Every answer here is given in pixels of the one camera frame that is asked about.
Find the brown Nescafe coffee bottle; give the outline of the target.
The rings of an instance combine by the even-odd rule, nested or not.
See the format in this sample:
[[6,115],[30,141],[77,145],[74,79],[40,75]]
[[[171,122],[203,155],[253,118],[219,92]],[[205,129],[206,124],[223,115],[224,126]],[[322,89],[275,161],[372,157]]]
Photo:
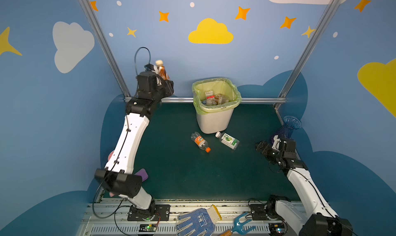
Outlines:
[[170,80],[166,70],[165,70],[165,66],[162,60],[157,60],[156,62],[156,66],[158,69],[158,74],[164,79],[164,80]]

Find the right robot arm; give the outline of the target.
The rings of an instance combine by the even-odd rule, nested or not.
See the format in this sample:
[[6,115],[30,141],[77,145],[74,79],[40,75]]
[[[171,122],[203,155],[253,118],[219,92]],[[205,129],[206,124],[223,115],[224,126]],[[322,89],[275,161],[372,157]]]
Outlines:
[[282,220],[298,236],[353,236],[353,226],[331,208],[311,178],[307,165],[296,152],[296,142],[275,137],[272,144],[255,143],[255,149],[269,163],[277,165],[296,190],[305,215],[285,196],[271,195],[266,216]]

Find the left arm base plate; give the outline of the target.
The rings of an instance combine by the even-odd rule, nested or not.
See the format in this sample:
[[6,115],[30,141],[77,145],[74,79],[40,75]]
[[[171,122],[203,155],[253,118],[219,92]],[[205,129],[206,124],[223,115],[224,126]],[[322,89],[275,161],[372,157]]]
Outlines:
[[131,206],[127,220],[133,222],[168,221],[170,208],[170,205],[155,205],[154,207],[149,207],[147,210],[142,210]]

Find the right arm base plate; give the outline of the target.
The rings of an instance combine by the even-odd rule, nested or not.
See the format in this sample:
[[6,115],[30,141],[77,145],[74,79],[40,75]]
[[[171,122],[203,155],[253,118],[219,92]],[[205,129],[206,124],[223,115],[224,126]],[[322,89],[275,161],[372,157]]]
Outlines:
[[266,211],[266,204],[251,204],[251,217],[254,221],[278,221],[276,216],[270,216]]

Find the pink label square bottle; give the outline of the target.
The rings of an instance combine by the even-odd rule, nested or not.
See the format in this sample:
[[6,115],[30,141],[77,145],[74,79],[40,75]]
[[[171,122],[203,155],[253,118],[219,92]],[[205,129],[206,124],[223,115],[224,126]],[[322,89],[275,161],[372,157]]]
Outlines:
[[205,99],[206,99],[206,100],[208,100],[208,99],[213,99],[214,96],[215,96],[215,94],[214,94],[214,91],[213,91],[213,90],[205,91]]

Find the clear bottle white label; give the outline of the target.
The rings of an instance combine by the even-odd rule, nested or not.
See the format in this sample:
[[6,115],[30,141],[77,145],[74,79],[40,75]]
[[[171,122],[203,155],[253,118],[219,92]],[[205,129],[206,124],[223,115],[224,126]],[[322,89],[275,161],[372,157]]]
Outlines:
[[202,103],[206,106],[216,106],[218,104],[218,99],[216,99],[215,97],[210,97],[210,98],[207,98]]

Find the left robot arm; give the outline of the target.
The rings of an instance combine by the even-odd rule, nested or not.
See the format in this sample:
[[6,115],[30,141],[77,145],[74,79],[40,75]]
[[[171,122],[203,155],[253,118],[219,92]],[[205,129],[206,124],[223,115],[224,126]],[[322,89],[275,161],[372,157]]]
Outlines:
[[126,104],[121,135],[112,156],[95,179],[108,192],[131,202],[138,210],[153,213],[154,199],[142,187],[142,177],[134,174],[141,138],[161,100],[174,94],[174,83],[166,72],[142,72],[138,87]]

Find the orange label clear bottle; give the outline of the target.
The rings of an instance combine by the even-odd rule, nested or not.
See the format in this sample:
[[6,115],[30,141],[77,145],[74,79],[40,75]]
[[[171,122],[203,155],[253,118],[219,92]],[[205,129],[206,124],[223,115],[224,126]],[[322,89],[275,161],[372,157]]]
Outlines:
[[191,140],[196,143],[199,149],[207,153],[211,151],[211,148],[209,147],[209,143],[198,132],[194,132],[191,134]]

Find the green white label bottle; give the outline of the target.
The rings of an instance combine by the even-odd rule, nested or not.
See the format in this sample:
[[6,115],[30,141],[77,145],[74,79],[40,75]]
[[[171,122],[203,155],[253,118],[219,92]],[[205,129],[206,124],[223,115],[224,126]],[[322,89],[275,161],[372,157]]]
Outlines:
[[232,150],[235,150],[238,147],[239,143],[240,143],[239,140],[237,140],[236,138],[230,136],[229,134],[227,134],[225,132],[219,132],[218,131],[215,134],[215,136],[216,136],[216,138],[219,139],[219,141],[222,144],[226,145],[227,147],[229,147]]

